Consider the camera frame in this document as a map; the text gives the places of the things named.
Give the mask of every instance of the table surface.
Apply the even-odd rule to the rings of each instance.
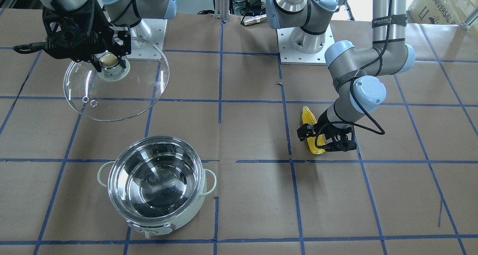
[[[370,26],[331,22],[357,48]],[[330,74],[281,65],[266,24],[177,15],[164,95],[121,122],[70,108],[70,61],[12,50],[45,39],[40,10],[0,10],[0,34],[0,254],[478,253],[478,45],[456,26],[409,24],[417,61],[380,77],[387,99],[372,114],[386,134],[357,129],[357,151],[319,156],[295,131],[304,105],[318,116],[338,97]],[[146,240],[96,173],[155,135],[190,143],[218,182],[190,223]]]

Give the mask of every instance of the glass pot lid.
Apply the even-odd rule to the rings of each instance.
[[[144,39],[131,37],[131,54],[123,57],[126,68],[109,52],[97,58],[100,73],[87,62],[72,62],[63,79],[66,100],[83,116],[103,122],[129,119],[152,107],[166,89],[166,56]]]

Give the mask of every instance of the cardboard box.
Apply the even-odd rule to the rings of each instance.
[[[408,12],[413,22],[461,24],[478,6],[478,0],[413,0]],[[478,41],[478,21],[468,30]]]

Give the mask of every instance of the yellow corn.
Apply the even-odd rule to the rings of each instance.
[[[309,110],[309,107],[307,106],[304,106],[302,108],[302,124],[316,124],[317,123],[317,120],[316,120],[316,117],[314,116],[314,114]],[[322,154],[325,152],[325,150],[323,149],[319,149],[316,147],[316,138],[315,137],[309,137],[307,138],[307,143],[309,144],[309,149],[310,149],[310,152],[312,152],[313,154]],[[324,136],[323,135],[320,135],[318,140],[317,140],[317,145],[318,146],[322,146],[322,145],[325,145],[325,141],[324,141]]]

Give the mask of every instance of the metal mounting plate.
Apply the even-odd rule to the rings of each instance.
[[[314,66],[325,66],[326,59],[325,53],[327,49],[335,43],[333,39],[332,29],[330,25],[326,30],[326,41],[324,47],[320,52],[316,54],[304,54],[292,47],[289,42],[289,36],[294,30],[294,27],[282,28],[277,30],[277,40],[279,43],[279,52],[280,52],[280,63],[284,65],[314,65]]]

